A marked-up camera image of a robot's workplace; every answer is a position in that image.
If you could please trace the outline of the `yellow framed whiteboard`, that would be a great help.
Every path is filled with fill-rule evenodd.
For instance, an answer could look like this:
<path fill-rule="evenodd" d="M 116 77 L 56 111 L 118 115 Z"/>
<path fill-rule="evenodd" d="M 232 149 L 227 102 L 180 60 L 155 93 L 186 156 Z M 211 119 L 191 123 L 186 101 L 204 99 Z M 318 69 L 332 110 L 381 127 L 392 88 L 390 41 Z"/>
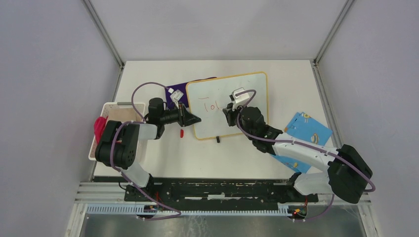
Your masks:
<path fill-rule="evenodd" d="M 229 126 L 223 108 L 231 102 L 233 91 L 256 90 L 256 96 L 249 106 L 260 109 L 266 122 L 269 122 L 268 78 L 265 72 L 234 75 L 228 77 L 192 81 L 186 84 L 186 94 L 190 113 L 201 118 L 193 125 L 195 137 L 199 140 L 217 136 L 240 134 L 236 126 Z"/>

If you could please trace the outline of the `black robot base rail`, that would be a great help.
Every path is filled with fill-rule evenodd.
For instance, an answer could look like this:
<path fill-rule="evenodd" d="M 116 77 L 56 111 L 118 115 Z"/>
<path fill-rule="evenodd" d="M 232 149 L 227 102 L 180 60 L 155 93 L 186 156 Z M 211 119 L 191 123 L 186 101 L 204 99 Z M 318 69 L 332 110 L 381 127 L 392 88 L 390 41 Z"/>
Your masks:
<path fill-rule="evenodd" d="M 180 211 L 277 210 L 279 204 L 319 200 L 317 195 L 301 195 L 286 179 L 154 177 L 144 192 Z"/>

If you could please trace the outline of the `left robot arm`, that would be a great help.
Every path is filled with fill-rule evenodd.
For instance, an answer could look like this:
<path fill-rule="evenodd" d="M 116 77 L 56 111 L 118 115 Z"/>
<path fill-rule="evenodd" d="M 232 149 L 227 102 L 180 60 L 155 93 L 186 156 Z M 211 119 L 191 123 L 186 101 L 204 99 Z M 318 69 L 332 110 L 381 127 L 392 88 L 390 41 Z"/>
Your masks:
<path fill-rule="evenodd" d="M 146 122 L 107 122 L 95 150 L 96 161 L 113 168 L 129 183 L 138 186 L 136 194 L 143 201 L 150 201 L 155 196 L 155 187 L 149 184 L 152 175 L 141 167 L 136 158 L 138 142 L 160 139 L 167 124 L 176 122 L 186 127 L 202 121 L 181 102 L 172 109 L 166 109 L 164 103 L 158 97 L 149 100 Z"/>

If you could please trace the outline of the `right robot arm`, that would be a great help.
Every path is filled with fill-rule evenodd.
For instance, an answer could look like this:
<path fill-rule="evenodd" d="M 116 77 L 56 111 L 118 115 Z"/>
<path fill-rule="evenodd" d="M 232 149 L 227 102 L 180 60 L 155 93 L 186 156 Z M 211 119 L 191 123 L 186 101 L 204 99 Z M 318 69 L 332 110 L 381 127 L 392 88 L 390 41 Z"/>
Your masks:
<path fill-rule="evenodd" d="M 319 170 L 293 175 L 285 188 L 289 200 L 299 201 L 306 195 L 325 193 L 357 204 L 363 193 L 376 190 L 371 180 L 372 170 L 353 146 L 325 147 L 296 139 L 269 126 L 257 107 L 234 108 L 229 103 L 222 111 L 228 125 L 238 127 L 260 152 L 294 158 Z"/>

